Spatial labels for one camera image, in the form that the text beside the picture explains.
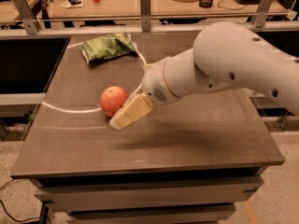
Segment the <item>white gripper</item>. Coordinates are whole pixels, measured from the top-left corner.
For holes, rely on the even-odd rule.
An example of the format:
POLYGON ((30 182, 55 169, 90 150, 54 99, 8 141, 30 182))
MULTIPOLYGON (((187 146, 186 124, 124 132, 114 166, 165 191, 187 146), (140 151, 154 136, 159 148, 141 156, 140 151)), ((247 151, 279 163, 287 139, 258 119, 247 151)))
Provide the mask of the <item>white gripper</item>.
POLYGON ((129 95, 123 107, 116 112, 109 122, 114 129, 122 129, 148 115, 152 110, 153 103, 168 105, 179 100, 166 83, 164 67, 165 61, 147 63, 143 66, 144 76, 141 81, 143 92, 129 95))

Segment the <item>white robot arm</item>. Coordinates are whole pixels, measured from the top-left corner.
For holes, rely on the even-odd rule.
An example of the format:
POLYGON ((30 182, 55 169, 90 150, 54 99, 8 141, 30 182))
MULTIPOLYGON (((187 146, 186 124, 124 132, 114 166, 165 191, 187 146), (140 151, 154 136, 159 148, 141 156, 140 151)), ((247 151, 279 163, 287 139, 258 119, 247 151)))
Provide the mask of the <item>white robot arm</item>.
POLYGON ((191 49, 143 69, 140 86, 109 122, 115 129, 143 118, 154 105, 234 88, 256 91, 299 115, 298 59, 239 24, 213 23, 191 49))

